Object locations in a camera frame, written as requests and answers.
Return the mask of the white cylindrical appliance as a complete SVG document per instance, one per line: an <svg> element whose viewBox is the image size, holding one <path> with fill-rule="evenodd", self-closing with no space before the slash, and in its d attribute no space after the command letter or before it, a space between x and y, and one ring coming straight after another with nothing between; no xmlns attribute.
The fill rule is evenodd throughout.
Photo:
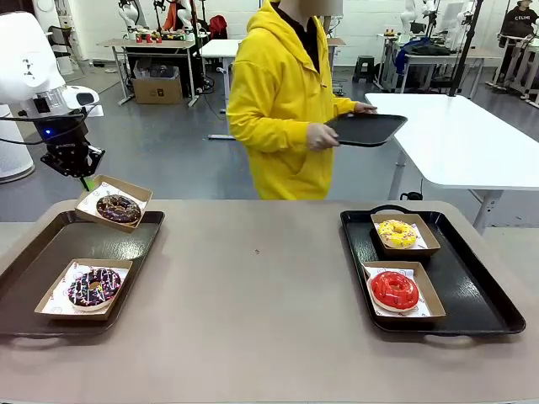
<svg viewBox="0 0 539 404"><path fill-rule="evenodd" d="M28 177L35 164L26 145L19 145L24 139L15 122L1 120L12 118L9 107L0 104L0 183L10 183Z"/></svg>

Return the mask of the plain chocolate sprinkled donut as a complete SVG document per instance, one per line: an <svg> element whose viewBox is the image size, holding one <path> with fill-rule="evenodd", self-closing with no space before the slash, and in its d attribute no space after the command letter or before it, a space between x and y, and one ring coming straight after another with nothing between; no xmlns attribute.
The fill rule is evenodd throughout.
<svg viewBox="0 0 539 404"><path fill-rule="evenodd" d="M96 210L105 219L116 223L133 224L141 218L139 205L133 199L119 194L100 198Z"/></svg>

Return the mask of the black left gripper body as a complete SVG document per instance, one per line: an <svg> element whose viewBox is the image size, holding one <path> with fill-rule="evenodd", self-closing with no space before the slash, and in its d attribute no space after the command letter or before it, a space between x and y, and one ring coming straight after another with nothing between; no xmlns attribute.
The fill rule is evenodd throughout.
<svg viewBox="0 0 539 404"><path fill-rule="evenodd" d="M35 128L45 143L46 152L58 156L71 155L75 158L80 176L79 164L88 155L89 143L86 140L88 128L85 124L87 111L77 109L70 114L49 117L35 122Z"/></svg>

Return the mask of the black vertical stand pole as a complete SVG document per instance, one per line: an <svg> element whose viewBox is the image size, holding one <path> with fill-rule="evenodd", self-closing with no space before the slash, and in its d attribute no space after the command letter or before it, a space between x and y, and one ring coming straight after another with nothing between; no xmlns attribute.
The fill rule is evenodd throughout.
<svg viewBox="0 0 539 404"><path fill-rule="evenodd" d="M465 42L461 50L457 53L457 64L451 81L451 88L448 93L450 97L455 97L457 94L457 90L460 87L465 70L467 55L472 45L472 39L475 36L476 27L481 13L481 8L483 6L483 2L484 0L473 0L471 8L471 18L466 18L468 22L466 23L467 29L465 34Z"/></svg>

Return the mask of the large black serving tray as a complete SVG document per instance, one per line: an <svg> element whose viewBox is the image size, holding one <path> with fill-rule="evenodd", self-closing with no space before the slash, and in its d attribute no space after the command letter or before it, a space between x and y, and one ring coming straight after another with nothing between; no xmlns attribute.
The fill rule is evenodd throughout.
<svg viewBox="0 0 539 404"><path fill-rule="evenodd" d="M398 214L411 212L397 205L381 205L372 210L340 213L367 312L376 327L384 332L441 337L502 336L526 329L525 318L445 214L417 212L440 244L440 249L431 256L421 253L415 257L412 253L391 253L382 246L371 217L384 210ZM381 263L389 258L403 258L405 263L418 261L424 266L446 311L440 320L390 319L375 313L362 264L368 261Z"/></svg>

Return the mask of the black plastic stool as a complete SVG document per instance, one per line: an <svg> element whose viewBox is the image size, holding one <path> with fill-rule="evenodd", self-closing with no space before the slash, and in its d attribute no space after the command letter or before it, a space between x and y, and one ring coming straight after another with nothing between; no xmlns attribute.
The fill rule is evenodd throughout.
<svg viewBox="0 0 539 404"><path fill-rule="evenodd" d="M375 58L373 56L358 56L352 82L358 83L360 80L373 82L375 76Z"/></svg>

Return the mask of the small black serving tray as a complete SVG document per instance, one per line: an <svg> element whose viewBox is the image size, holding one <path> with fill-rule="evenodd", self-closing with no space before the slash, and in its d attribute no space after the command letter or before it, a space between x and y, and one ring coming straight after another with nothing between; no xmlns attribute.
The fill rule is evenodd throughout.
<svg viewBox="0 0 539 404"><path fill-rule="evenodd" d="M392 114L342 114L326 123L346 146L378 147L387 143L408 121Z"/></svg>

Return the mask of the chocolate donut with white stripes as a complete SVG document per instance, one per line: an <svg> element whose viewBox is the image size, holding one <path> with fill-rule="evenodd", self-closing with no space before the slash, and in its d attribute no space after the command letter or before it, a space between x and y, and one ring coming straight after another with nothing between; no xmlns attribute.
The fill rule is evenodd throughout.
<svg viewBox="0 0 539 404"><path fill-rule="evenodd" d="M112 303L121 286L121 277L113 269L93 268L72 282L67 298L80 311L97 311Z"/></svg>

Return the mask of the black mesh office chair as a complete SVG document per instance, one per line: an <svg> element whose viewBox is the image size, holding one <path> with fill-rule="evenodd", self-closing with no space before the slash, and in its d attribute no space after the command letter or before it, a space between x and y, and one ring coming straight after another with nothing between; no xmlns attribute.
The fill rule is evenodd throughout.
<svg viewBox="0 0 539 404"><path fill-rule="evenodd" d="M60 73L62 75L72 74L73 67L76 66L81 75L85 77L85 71L76 56L74 45L72 44L72 29L50 26L47 34Z"/></svg>

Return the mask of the brown serving tray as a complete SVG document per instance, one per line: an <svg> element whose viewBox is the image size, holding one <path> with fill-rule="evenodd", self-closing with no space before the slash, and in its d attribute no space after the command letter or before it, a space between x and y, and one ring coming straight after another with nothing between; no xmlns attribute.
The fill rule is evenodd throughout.
<svg viewBox="0 0 539 404"><path fill-rule="evenodd" d="M162 211L148 211L131 233L85 221L72 210L51 219L18 254L0 263L0 339L78 338L106 332L120 316L164 217ZM132 262L126 291L108 319L49 320L35 313L45 290L74 258Z"/></svg>

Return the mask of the large white table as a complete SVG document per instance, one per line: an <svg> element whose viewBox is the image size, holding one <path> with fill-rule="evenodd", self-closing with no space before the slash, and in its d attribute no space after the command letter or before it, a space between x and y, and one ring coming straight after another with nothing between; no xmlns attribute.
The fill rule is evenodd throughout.
<svg viewBox="0 0 539 404"><path fill-rule="evenodd" d="M406 123L393 139L400 148L388 198L395 200L411 162L443 189L482 191L473 222L487 226L506 191L539 193L539 142L462 96L368 93L377 113L401 115Z"/></svg>

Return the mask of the red glazed donut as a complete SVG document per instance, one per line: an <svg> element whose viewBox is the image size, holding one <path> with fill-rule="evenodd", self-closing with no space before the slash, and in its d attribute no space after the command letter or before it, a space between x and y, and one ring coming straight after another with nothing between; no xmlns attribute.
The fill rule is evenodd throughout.
<svg viewBox="0 0 539 404"><path fill-rule="evenodd" d="M382 308L392 312L412 310L419 302L419 288L404 274L385 271L371 279L371 296Z"/></svg>

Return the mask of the white standing desk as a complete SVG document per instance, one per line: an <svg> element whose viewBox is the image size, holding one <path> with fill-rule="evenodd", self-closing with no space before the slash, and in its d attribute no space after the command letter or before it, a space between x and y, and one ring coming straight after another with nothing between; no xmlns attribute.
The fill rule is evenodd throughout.
<svg viewBox="0 0 539 404"><path fill-rule="evenodd" d="M241 40L210 40L207 44L203 45L200 49L202 59L220 59L222 62L222 67L218 68L222 74L223 78L223 89L224 89L224 103L225 106L221 110L221 114L226 116L227 107L230 98L230 87L232 79L232 65L235 61L235 57L238 51L238 47Z"/></svg>

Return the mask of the grey desk with dark clothes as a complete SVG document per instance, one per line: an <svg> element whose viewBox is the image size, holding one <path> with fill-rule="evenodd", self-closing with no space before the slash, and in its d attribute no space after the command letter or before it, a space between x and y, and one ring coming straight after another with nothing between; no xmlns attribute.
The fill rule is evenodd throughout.
<svg viewBox="0 0 539 404"><path fill-rule="evenodd" d="M404 56L403 73L399 74L395 66L398 52L402 48L399 37L382 34L378 34L376 37L383 40L383 46L379 67L375 70L374 84L383 92L404 93L407 88L410 89L411 87L407 87L407 84L408 79L412 76L410 73L412 68L419 71L418 89L420 91L444 90L451 87L452 80L456 77L458 63L461 60L460 53L447 56L407 54ZM481 82L484 68L496 66L502 61L502 58L499 52L481 48L471 49L464 60L462 79L456 92L463 91L467 75L470 72L475 72L467 95L469 99L473 99Z"/></svg>

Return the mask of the red backpack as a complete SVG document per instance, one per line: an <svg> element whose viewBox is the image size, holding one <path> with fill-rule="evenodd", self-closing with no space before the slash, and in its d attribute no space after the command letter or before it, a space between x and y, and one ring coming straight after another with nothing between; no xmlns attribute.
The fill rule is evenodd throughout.
<svg viewBox="0 0 539 404"><path fill-rule="evenodd" d="M209 29L211 40L226 40L228 38L227 21L222 15L210 18Z"/></svg>

